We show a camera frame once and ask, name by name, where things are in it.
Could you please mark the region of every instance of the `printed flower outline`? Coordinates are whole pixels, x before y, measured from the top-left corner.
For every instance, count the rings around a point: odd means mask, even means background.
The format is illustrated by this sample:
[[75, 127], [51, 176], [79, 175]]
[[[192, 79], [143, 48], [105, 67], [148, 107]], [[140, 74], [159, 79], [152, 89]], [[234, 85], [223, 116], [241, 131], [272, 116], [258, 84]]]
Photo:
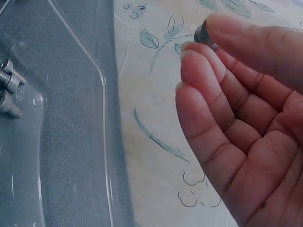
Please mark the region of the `printed flower outline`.
[[201, 205], [207, 208], [215, 208], [221, 204], [222, 199], [216, 193], [215, 189], [203, 173], [201, 180], [190, 182], [186, 179], [186, 173], [183, 173], [183, 181], [187, 185], [186, 191], [178, 192], [177, 197], [180, 200], [181, 204], [187, 208], [193, 208], [195, 206]]

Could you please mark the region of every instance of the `transparent plastic container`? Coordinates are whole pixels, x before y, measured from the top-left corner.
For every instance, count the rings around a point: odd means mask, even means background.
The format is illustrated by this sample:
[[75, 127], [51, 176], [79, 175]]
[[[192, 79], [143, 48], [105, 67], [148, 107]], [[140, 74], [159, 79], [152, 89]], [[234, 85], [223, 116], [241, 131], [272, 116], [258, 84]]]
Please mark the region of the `transparent plastic container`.
[[13, 95], [23, 117], [0, 115], [0, 226], [134, 226], [113, 2], [8, 2], [0, 60], [27, 84]]

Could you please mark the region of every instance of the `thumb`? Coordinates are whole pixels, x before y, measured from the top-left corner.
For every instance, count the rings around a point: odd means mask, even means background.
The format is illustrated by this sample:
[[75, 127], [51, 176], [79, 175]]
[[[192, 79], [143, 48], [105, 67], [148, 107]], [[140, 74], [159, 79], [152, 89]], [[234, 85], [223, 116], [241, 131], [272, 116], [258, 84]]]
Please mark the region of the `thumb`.
[[261, 27], [221, 13], [208, 16], [207, 31], [221, 49], [237, 60], [303, 93], [303, 33]]

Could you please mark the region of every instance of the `palm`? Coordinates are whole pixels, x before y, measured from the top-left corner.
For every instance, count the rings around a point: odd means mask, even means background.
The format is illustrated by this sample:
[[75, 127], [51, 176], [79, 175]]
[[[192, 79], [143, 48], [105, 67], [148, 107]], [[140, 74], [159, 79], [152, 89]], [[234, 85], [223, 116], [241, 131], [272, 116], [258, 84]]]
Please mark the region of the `palm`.
[[303, 96], [222, 50], [187, 49], [180, 123], [231, 214], [240, 226], [302, 226]]

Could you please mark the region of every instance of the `screw thread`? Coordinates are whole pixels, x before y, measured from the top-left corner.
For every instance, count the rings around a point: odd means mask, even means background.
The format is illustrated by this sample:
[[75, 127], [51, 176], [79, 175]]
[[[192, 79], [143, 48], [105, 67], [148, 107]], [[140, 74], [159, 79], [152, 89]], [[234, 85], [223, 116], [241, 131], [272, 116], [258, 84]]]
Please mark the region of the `screw thread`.
[[19, 106], [13, 103], [8, 113], [11, 114], [13, 117], [19, 119], [23, 115], [23, 110]]
[[0, 70], [0, 84], [3, 85], [4, 87], [7, 87], [10, 81], [10, 75], [7, 74], [6, 72]]
[[16, 70], [12, 69], [11, 72], [15, 74], [17, 77], [19, 77], [21, 85], [25, 85], [27, 83], [27, 80], [23, 76], [21, 76], [20, 73], [18, 73]]

